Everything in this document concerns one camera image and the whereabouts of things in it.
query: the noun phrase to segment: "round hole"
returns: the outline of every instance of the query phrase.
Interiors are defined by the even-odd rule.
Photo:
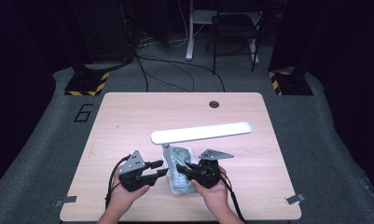
[[[218,108],[219,107],[219,103],[217,101],[212,101],[212,102],[210,102],[209,106],[211,108]]]

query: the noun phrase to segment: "white led light bar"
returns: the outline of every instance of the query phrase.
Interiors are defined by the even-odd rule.
[[[156,145],[165,145],[170,143],[188,142],[250,133],[252,130],[253,129],[248,122],[237,122],[194,128],[156,131],[151,134],[151,140]]]

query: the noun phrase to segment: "gray carpet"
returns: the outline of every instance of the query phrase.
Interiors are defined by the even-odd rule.
[[[206,39],[195,41],[194,59],[190,63],[211,69],[212,54],[204,51]],[[267,71],[274,40],[274,36],[267,36],[263,41],[254,73],[250,71],[249,56],[220,58],[217,73],[226,91],[263,95],[295,191],[307,197],[300,204],[301,219],[292,223],[374,223],[373,189],[333,128],[320,82],[310,74],[306,76],[314,96],[275,94]],[[176,48],[157,43],[138,49],[137,53],[186,63],[186,48],[186,45]],[[143,59],[141,63],[152,76],[147,77],[148,87],[134,59],[110,73],[98,96],[65,96],[63,90],[73,70],[53,75],[57,82],[53,99],[0,182],[0,223],[61,222],[61,208],[52,205],[67,194],[107,92],[223,91],[220,79],[206,69]],[[91,111],[88,121],[74,122],[83,105]]]

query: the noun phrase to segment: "black curtain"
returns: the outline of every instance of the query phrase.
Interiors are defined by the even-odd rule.
[[[335,129],[374,187],[374,0],[335,1],[288,1],[270,70],[297,66],[314,25],[331,16],[308,72],[323,84]],[[335,14],[323,15],[326,7]]]
[[[40,10],[29,2],[24,7],[25,13]],[[0,178],[47,108],[55,90],[53,72],[68,66],[64,62],[51,63],[62,55],[56,46],[46,46],[45,38],[52,39],[52,32],[40,31],[44,40],[32,32],[43,29],[45,19],[35,18],[43,23],[33,27],[22,14],[17,4],[0,1]]]

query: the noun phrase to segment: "metal gripper jaw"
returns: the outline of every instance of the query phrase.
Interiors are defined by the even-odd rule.
[[[143,171],[160,167],[163,161],[145,162],[138,150],[135,150],[119,171],[122,187],[128,191],[135,191],[144,185],[154,186],[159,177],[166,175],[168,169],[157,170],[156,174],[143,175]]]
[[[234,156],[225,152],[206,149],[199,158],[199,164],[186,163],[187,166],[177,164],[177,171],[187,176],[188,180],[195,179],[207,189],[215,186],[220,180],[218,160],[233,158]]]

